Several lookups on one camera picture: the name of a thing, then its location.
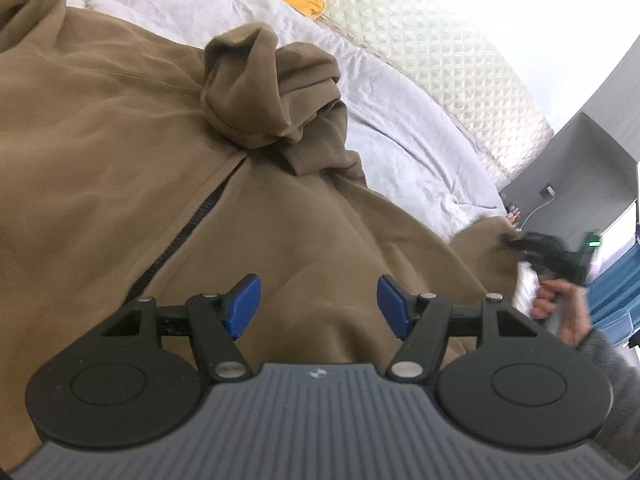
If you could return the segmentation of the grey knit sleeve forearm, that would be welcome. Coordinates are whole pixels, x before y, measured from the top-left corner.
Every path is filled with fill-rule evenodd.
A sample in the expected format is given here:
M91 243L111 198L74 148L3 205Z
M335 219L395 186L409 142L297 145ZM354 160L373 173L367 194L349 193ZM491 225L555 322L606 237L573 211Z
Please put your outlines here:
M629 468L639 465L639 370L629 365L596 328L578 344L577 351L596 364L611 383L613 405L597 442Z

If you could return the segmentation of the person right hand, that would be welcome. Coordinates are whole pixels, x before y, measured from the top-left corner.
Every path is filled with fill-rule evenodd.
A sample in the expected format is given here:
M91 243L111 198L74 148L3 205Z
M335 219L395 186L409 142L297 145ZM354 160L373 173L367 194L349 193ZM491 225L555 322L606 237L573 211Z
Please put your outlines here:
M587 291L559 278L540 278L530 316L537 321L559 315L555 335L564 344L577 347L592 331Z

